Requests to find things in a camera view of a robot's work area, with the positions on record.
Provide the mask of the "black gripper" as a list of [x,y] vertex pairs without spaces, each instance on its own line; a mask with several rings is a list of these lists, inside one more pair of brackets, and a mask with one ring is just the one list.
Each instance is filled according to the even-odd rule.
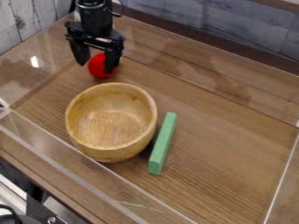
[[105,54],[105,73],[111,74],[119,65],[123,56],[126,37],[115,29],[100,34],[92,34],[83,29],[81,22],[67,21],[65,39],[69,41],[69,48],[73,53],[75,60],[84,66],[89,61],[89,48],[93,47]]

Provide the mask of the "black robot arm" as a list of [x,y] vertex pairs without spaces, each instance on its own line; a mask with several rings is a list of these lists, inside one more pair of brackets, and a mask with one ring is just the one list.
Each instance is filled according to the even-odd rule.
[[99,49],[103,52],[99,62],[103,76],[108,76],[119,66],[124,51],[126,37],[113,28],[113,17],[122,15],[113,12],[112,0],[79,0],[76,6],[80,21],[64,24],[69,49],[81,66],[89,64],[89,48]]

